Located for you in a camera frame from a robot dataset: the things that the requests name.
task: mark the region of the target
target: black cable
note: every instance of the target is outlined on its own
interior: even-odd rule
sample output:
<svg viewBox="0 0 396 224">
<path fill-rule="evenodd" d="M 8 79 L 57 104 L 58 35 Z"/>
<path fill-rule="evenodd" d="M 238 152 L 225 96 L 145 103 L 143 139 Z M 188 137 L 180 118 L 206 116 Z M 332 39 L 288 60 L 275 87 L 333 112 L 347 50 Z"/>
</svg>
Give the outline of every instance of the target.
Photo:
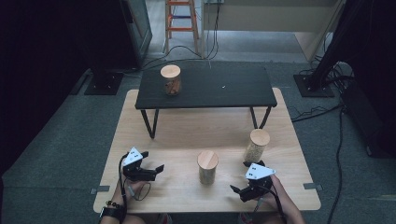
<svg viewBox="0 0 396 224">
<path fill-rule="evenodd" d="M 126 200 L 126 194 L 125 194 L 125 188 L 123 187 L 123 183 L 122 183 L 122 170 L 121 170 L 121 164 L 122 164 L 122 160 L 125 159 L 128 156 L 129 153 L 126 153 L 125 155 L 123 155 L 120 159 L 120 163 L 119 163 L 119 183 L 120 183 L 120 190 L 121 190 L 121 195 L 122 195 L 122 200 L 124 202 L 124 206 L 123 206 L 123 218 L 122 220 L 120 220 L 120 223 L 122 223 L 122 221 L 125 219 L 126 217 L 126 213 L 127 213 L 127 209 L 128 209 L 128 204 L 127 204 L 127 200 Z"/>
<path fill-rule="evenodd" d="M 318 117 L 318 116 L 327 114 L 327 113 L 329 113 L 329 112 L 332 112 L 332 111 L 334 111 L 335 109 L 340 108 L 340 107 L 342 107 L 342 106 L 344 106 L 344 105 L 337 105 L 337 106 L 335 106 L 335 107 L 333 107 L 333 108 L 331 108 L 331 109 L 329 109 L 329 110 L 327 110 L 327 111 L 325 111 L 325 112 L 323 112 L 323 113 L 316 114 L 316 115 L 313 115 L 313 116 L 310 116 L 310 117 L 307 117 L 307 118 L 292 119 L 291 122 L 298 122 L 298 121 L 305 120 L 305 119 L 312 119 L 312 118 L 315 118 L 315 117 Z"/>
<path fill-rule="evenodd" d="M 218 54 L 218 51 L 219 51 L 218 28 L 219 28 L 219 12 L 220 12 L 220 5 L 221 5 L 220 0 L 218 0 L 218 2 L 217 2 L 217 7 L 218 7 L 218 9 L 217 9 L 215 27 L 214 27 L 214 30 L 213 30 L 213 45 L 212 45 L 212 50 L 210 50 L 210 53 L 208 53 L 207 56 L 205 57 L 205 59 L 207 59 L 207 60 L 212 60 L 212 59 L 214 59 L 214 58 L 216 57 L 216 55 Z M 215 46 L 216 46 L 215 55 L 213 55 L 213 57 L 209 58 L 210 55 L 213 53 L 213 50 L 214 50 Z"/>
<path fill-rule="evenodd" d="M 299 115 L 297 117 L 292 118 L 291 120 L 298 119 L 299 117 L 306 116 L 306 115 L 313 115 L 314 112 L 316 112 L 316 111 L 328 111 L 328 109 L 326 109 L 322 106 L 313 107 L 313 108 L 311 108 L 311 110 L 309 112 L 303 112 L 303 113 L 298 111 L 297 108 L 294 106 L 289 106 L 288 108 L 294 108 L 299 113 Z"/>
<path fill-rule="evenodd" d="M 334 203 L 332 204 L 332 210 L 329 214 L 329 218 L 327 219 L 327 223 L 331 223 L 332 221 L 332 215 L 334 213 L 335 207 L 337 206 L 338 200 L 340 198 L 341 195 L 341 189 L 343 187 L 343 170 L 341 168 L 341 163 L 340 163 L 340 150 L 341 150 L 341 146 L 343 145 L 343 113 L 345 111 L 345 107 L 343 107 L 340 110 L 340 143 L 338 144 L 338 148 L 337 148 L 337 153 L 336 153 L 336 161 L 337 161 L 337 168 L 338 168 L 338 190 L 337 190 L 337 195 L 335 196 L 335 200 Z"/>
</svg>

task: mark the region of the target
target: black stand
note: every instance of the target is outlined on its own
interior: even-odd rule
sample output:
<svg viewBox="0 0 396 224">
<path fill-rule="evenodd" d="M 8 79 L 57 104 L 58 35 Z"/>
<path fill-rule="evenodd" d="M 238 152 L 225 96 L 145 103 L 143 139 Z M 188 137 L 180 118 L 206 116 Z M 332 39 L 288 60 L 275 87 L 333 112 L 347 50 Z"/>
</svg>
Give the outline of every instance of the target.
<svg viewBox="0 0 396 224">
<path fill-rule="evenodd" d="M 101 77 L 93 74 L 93 78 L 85 90 L 85 95 L 116 95 L 119 90 L 123 73 L 104 72 Z"/>
<path fill-rule="evenodd" d="M 334 93 L 330 87 L 322 87 L 312 91 L 309 86 L 309 78 L 311 78 L 312 75 L 294 75 L 293 77 L 303 97 L 334 97 Z"/>
<path fill-rule="evenodd" d="M 347 39 L 346 36 L 355 32 L 351 27 L 356 27 L 352 26 L 352 24 L 359 20 L 357 18 L 358 14 L 361 12 L 365 2 L 360 0 L 346 3 L 346 8 L 334 32 L 332 42 L 318 67 L 312 75 L 294 76 L 294 80 L 303 97 L 334 97 L 332 90 L 328 87 L 330 83 L 326 80 L 326 77 L 337 62 L 344 61 L 347 58 L 346 55 L 350 55 L 350 52 L 356 52 L 355 46 L 358 41 L 356 39 Z"/>
</svg>

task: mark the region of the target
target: floor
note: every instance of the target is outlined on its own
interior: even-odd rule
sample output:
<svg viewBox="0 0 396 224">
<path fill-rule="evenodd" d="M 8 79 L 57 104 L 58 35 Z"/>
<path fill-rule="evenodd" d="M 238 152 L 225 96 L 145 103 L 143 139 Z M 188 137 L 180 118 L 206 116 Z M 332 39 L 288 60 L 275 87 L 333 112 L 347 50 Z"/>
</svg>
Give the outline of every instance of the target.
<svg viewBox="0 0 396 224">
<path fill-rule="evenodd" d="M 148 18 L 150 21 L 151 32 L 153 34 L 150 46 L 148 48 L 147 58 L 157 59 L 164 57 L 166 60 L 184 60 L 197 59 L 194 54 L 192 33 L 178 32 L 174 33 L 169 40 L 170 53 L 165 57 L 165 4 L 164 0 L 146 0 L 148 8 Z M 195 1 L 195 10 L 197 12 L 198 28 L 201 23 L 201 0 Z M 187 7 L 177 7 L 177 12 L 181 15 Z M 189 20 L 175 20 L 175 26 L 185 24 Z M 211 54 L 206 54 L 206 58 L 216 61 L 236 61 L 236 62 L 274 62 L 274 63 L 307 63 L 307 60 L 297 42 L 294 33 L 289 32 L 242 32 L 242 31 L 217 31 L 217 45 L 219 46 L 216 53 L 216 44 L 214 32 L 209 31 L 205 34 L 206 52 L 214 50 Z"/>
</svg>

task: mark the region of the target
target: black tabletop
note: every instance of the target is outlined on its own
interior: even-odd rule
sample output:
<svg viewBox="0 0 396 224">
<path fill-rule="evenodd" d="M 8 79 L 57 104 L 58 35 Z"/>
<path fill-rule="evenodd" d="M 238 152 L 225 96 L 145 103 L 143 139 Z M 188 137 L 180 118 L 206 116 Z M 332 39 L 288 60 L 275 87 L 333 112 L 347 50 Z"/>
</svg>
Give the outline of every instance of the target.
<svg viewBox="0 0 396 224">
<path fill-rule="evenodd" d="M 181 92 L 167 95 L 160 69 L 143 73 L 136 109 L 276 106 L 263 68 L 182 69 Z"/>
</svg>

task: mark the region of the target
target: wooden tabletop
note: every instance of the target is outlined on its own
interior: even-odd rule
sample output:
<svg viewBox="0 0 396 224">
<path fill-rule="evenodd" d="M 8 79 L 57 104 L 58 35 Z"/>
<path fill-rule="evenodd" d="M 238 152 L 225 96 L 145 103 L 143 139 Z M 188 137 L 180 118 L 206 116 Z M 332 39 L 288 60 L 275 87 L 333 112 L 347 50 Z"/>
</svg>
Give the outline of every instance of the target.
<svg viewBox="0 0 396 224">
<path fill-rule="evenodd" d="M 312 183 L 304 154 L 290 121 L 279 89 L 274 89 L 277 107 L 273 108 L 264 129 L 271 140 L 262 153 L 266 166 L 276 170 L 287 193 L 300 210 L 317 210 L 320 201 L 315 189 L 304 189 Z M 118 179 L 118 165 L 122 155 L 132 147 L 148 151 L 142 168 L 155 169 L 164 164 L 164 170 L 152 182 L 148 197 L 142 202 L 131 202 L 129 212 L 183 213 L 183 212 L 251 212 L 256 202 L 243 203 L 230 185 L 240 189 L 247 186 L 243 154 L 254 129 L 248 108 L 166 109 L 158 119 L 160 129 L 155 139 L 147 134 L 139 110 L 134 108 L 138 91 L 129 91 L 120 121 L 109 151 L 101 186 L 110 186 L 108 192 L 98 192 L 93 205 L 99 213 L 110 200 Z M 263 117 L 265 107 L 255 108 L 256 116 Z M 154 111 L 148 111 L 153 118 Z M 199 180 L 198 155 L 212 150 L 219 157 L 216 178 L 212 185 Z M 271 210 L 267 206 L 262 211 Z"/>
</svg>

